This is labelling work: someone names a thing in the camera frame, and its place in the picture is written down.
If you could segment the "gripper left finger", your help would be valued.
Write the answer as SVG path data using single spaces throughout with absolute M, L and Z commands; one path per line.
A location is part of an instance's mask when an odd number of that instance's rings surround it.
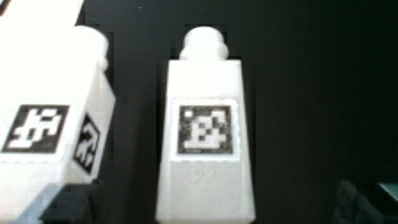
M 67 184 L 39 216 L 43 224 L 96 224 L 96 188 L 91 184 Z

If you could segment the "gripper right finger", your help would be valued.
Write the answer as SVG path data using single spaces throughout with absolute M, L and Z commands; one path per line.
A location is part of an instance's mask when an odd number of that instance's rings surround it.
M 332 224 L 398 224 L 398 183 L 339 182 Z

